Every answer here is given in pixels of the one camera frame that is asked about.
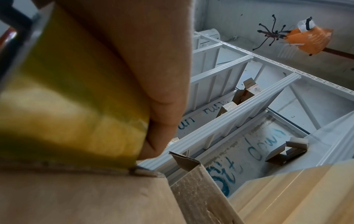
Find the cardboard flap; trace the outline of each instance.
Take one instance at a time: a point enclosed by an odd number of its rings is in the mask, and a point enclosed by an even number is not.
[[[172,155],[174,160],[177,162],[177,165],[185,171],[192,171],[195,167],[200,165],[198,160],[191,159],[187,156],[175,152],[170,152],[170,155]]]
[[[249,78],[243,82],[245,89],[248,89],[248,88],[254,86],[255,84],[256,84],[256,82],[252,78]]]

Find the finger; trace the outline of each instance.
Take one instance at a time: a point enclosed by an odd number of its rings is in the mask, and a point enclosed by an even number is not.
[[[178,125],[165,125],[155,121],[149,124],[149,130],[138,160],[159,156],[176,133]]]

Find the beige striped surface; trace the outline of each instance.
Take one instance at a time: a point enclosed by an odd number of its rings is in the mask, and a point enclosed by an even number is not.
[[[229,201],[246,224],[354,223],[354,160],[251,180]]]

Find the hand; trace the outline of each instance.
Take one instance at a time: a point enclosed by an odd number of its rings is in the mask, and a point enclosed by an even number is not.
[[[48,0],[35,0],[40,7]],[[138,159],[159,156],[187,103],[193,0],[57,0],[115,49],[150,99],[150,124]]]

